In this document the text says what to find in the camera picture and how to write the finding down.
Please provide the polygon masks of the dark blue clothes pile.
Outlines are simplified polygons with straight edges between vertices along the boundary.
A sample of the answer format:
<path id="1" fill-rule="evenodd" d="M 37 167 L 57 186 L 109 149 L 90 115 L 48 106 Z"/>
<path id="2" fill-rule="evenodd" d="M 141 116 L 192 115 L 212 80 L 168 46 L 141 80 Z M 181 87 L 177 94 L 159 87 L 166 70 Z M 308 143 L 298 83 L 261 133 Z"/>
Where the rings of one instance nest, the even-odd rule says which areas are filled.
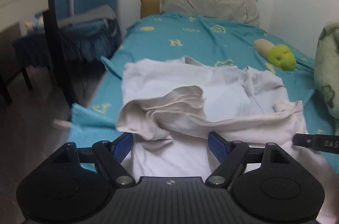
<path id="1" fill-rule="evenodd" d="M 110 58 L 122 43 L 118 19 L 108 4 L 61 19 L 57 26 L 68 61 Z"/>

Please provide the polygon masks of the teal patterned bed sheet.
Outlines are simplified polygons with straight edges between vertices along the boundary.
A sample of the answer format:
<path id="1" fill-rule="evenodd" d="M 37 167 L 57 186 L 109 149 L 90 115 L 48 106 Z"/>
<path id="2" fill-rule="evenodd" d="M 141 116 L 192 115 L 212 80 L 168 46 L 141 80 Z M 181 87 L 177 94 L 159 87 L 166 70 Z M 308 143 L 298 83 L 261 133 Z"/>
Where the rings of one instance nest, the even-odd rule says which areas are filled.
<path id="1" fill-rule="evenodd" d="M 123 106 L 122 78 L 124 66 L 143 59 L 173 61 L 192 58 L 213 68 L 235 66 L 269 71 L 283 81 L 291 102 L 303 105 L 305 133 L 329 134 L 332 126 L 322 98 L 315 91 L 313 61 L 296 53 L 296 67 L 286 72 L 268 63 L 254 48 L 254 41 L 281 40 L 261 28 L 212 18 L 181 16 L 177 13 L 150 16 L 128 29 L 120 49 L 110 59 L 103 58 L 106 75 L 91 106 L 72 107 L 70 139 L 79 147 L 90 147 L 101 140 L 114 140 L 123 132 L 116 127 Z M 296 160 L 314 176 L 337 176 L 338 156 L 299 148 Z"/>

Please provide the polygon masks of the green yellow plush toy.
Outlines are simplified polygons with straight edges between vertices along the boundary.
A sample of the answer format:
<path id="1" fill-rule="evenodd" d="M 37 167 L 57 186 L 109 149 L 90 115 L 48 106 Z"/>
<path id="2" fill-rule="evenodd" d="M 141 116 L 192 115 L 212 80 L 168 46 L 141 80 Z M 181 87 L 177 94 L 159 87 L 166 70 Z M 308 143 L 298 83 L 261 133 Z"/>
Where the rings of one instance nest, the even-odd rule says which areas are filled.
<path id="1" fill-rule="evenodd" d="M 295 69 L 295 56 L 285 44 L 275 45 L 266 39 L 257 39 L 253 45 L 256 51 L 275 67 L 287 72 Z"/>

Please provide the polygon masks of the green patterned fluffy blanket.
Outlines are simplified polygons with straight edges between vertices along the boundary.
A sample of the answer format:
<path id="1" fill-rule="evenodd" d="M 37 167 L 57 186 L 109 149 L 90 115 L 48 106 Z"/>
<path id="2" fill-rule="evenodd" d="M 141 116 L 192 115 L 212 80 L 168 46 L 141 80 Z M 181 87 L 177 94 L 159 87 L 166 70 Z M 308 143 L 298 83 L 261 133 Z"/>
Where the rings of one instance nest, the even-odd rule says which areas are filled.
<path id="1" fill-rule="evenodd" d="M 338 135 L 338 21 L 325 24 L 318 39 L 314 62 L 315 88 L 322 94 Z"/>

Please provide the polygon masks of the white cloth garment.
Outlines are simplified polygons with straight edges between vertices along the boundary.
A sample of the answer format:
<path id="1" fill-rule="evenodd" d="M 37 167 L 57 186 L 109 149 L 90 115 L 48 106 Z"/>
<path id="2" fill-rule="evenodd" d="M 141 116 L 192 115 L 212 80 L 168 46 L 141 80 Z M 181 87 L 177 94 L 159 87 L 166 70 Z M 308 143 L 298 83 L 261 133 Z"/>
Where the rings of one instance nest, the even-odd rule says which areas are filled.
<path id="1" fill-rule="evenodd" d="M 192 58 L 143 59 L 124 66 L 123 106 L 116 127 L 132 133 L 133 176 L 200 176 L 216 163 L 210 132 L 259 147 L 280 145 L 293 158 L 296 133 L 305 133 L 303 105 L 291 102 L 283 81 L 269 71 L 213 68 Z"/>

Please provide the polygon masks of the wooden bed headboard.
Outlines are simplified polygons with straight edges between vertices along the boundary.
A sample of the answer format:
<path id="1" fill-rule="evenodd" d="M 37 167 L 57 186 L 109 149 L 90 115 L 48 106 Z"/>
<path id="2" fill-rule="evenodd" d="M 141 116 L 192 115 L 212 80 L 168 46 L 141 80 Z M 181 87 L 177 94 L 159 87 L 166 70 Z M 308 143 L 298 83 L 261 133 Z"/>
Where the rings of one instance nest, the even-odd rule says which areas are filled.
<path id="1" fill-rule="evenodd" d="M 140 18 L 160 13 L 160 0 L 140 0 Z"/>

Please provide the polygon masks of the grey beige pillow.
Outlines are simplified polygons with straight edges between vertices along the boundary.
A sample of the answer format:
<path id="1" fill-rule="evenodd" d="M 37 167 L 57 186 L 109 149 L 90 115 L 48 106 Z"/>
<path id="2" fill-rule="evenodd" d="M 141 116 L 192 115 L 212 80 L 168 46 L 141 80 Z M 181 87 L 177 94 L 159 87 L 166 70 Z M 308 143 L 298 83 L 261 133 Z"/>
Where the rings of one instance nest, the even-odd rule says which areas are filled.
<path id="1" fill-rule="evenodd" d="M 160 0 L 160 11 L 260 25 L 257 0 Z"/>

